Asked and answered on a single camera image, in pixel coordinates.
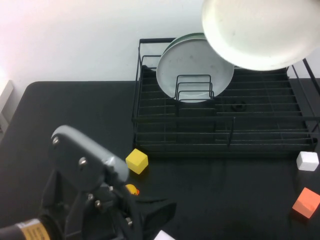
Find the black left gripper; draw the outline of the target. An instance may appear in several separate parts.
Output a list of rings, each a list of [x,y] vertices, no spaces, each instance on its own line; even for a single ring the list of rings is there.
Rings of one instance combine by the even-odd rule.
[[[136,202],[124,185],[110,188],[104,183],[80,192],[67,215],[67,239],[154,239],[176,213],[177,203],[167,198],[137,198]]]

